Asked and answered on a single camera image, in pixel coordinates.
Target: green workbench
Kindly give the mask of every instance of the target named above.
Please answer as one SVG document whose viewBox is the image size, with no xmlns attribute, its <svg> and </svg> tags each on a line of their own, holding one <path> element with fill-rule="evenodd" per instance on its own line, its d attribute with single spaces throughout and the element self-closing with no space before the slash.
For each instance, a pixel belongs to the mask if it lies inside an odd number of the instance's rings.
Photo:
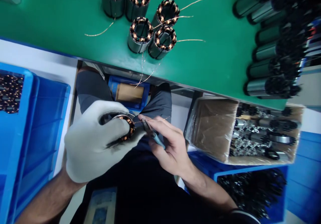
<svg viewBox="0 0 321 224">
<path fill-rule="evenodd" d="M 146 17 L 152 21 L 162 0 L 151 0 Z M 180 8 L 196 0 L 175 0 Z M 260 100 L 246 96 L 246 67 L 255 48 L 254 36 L 259 26 L 251 26 L 232 14 L 235 0 L 204 0 L 181 11 L 174 29 L 178 42 L 162 60 L 153 76 L 213 92 L 234 99 L 275 109 L 283 109 L 286 100 Z M 123 16 L 108 18 L 101 0 L 22 0 L 19 5 L 0 2 L 0 38 L 141 72 L 142 55 L 127 47 L 130 23 Z M 144 53 L 144 74 L 151 74 L 159 60 Z"/>
</svg>

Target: blue plastic bin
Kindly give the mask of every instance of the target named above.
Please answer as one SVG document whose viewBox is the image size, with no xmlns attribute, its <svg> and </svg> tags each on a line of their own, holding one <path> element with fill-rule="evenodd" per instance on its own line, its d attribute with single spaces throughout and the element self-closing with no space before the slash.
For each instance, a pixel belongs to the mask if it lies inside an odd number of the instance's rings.
<svg viewBox="0 0 321 224">
<path fill-rule="evenodd" d="M 118 76 L 109 76 L 109 81 L 108 81 L 108 86 L 113 94 L 114 99 L 116 99 L 116 93 L 117 93 L 117 87 L 120 83 L 124 84 L 137 84 L 137 81 L 123 78 L 123 77 L 118 77 Z M 127 101 L 119 101 L 122 105 L 124 105 L 127 109 L 131 111 L 139 111 L 141 112 L 143 108 L 147 104 L 147 98 L 148 98 L 148 93 L 149 93 L 149 83 L 141 83 L 139 86 L 144 88 L 143 96 L 141 99 L 140 103 L 133 103 L 133 102 L 127 102 Z"/>
<path fill-rule="evenodd" d="M 53 177 L 70 86 L 0 63 L 24 76 L 19 112 L 0 111 L 0 223 L 13 223 Z"/>
<path fill-rule="evenodd" d="M 226 165 L 213 160 L 202 152 L 189 152 L 189 157 L 193 164 L 208 177 L 217 182 L 219 176 L 238 174 L 244 172 L 260 171 L 271 168 L 278 168 L 283 172 L 284 178 L 288 176 L 287 165 L 259 165 L 259 166 L 242 166 L 242 165 Z M 287 186 L 284 186 L 282 196 L 276 196 L 278 202 L 270 208 L 266 207 L 266 211 L 270 219 L 263 218 L 261 224 L 283 223 L 285 221 L 287 201 Z"/>
</svg>

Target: white work glove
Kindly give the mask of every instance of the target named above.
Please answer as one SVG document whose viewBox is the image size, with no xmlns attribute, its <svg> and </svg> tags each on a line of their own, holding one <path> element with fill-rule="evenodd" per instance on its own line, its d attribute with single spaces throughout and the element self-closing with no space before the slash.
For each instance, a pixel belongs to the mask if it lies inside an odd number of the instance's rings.
<svg viewBox="0 0 321 224">
<path fill-rule="evenodd" d="M 128 114 L 128 110 L 117 102 L 95 101 L 65 136 L 66 170 L 74 182 L 84 183 L 103 175 L 146 134 L 142 128 L 135 129 L 129 140 L 106 148 L 129 132 L 129 124 L 123 119 L 113 119 L 101 125 L 99 120 L 105 114 Z"/>
</svg>

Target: gray pants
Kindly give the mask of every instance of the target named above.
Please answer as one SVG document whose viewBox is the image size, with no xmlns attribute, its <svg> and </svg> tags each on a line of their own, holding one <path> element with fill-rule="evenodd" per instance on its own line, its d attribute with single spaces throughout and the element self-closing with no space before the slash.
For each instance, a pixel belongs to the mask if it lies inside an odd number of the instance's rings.
<svg viewBox="0 0 321 224">
<path fill-rule="evenodd" d="M 79 98 L 80 111 L 84 113 L 88 107 L 96 100 L 114 101 L 111 95 L 110 88 L 106 81 L 100 76 L 99 73 L 93 71 L 82 71 L 78 73 L 76 80 L 76 90 Z M 170 85 L 163 83 L 156 86 L 151 94 L 150 101 L 143 108 L 141 114 L 150 118 L 161 116 L 168 122 L 171 122 L 172 115 L 172 95 Z M 142 125 L 138 117 L 134 119 L 135 127 Z M 140 143 L 148 142 L 147 138 L 142 138 Z M 136 149 L 146 150 L 148 147 L 138 145 Z"/>
</svg>

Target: small cardboard box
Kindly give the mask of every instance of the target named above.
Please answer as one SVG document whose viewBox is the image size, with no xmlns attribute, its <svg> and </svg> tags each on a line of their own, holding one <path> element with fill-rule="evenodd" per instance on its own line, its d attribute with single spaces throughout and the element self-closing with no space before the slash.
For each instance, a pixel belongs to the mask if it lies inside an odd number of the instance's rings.
<svg viewBox="0 0 321 224">
<path fill-rule="evenodd" d="M 275 144 L 276 149 L 284 151 L 288 155 L 288 160 L 272 160 L 265 156 L 229 156 L 238 104 L 233 100 L 218 100 L 210 96 L 197 99 L 188 121 L 186 139 L 197 149 L 224 164 L 276 165 L 293 163 L 299 144 L 299 129 L 284 132 L 284 134 L 297 139 L 293 146 L 281 143 Z M 292 108 L 292 115 L 278 119 L 302 122 L 305 107 L 296 104 L 287 104 L 287 106 Z M 249 119 L 252 117 L 241 116 L 240 118 Z"/>
</svg>

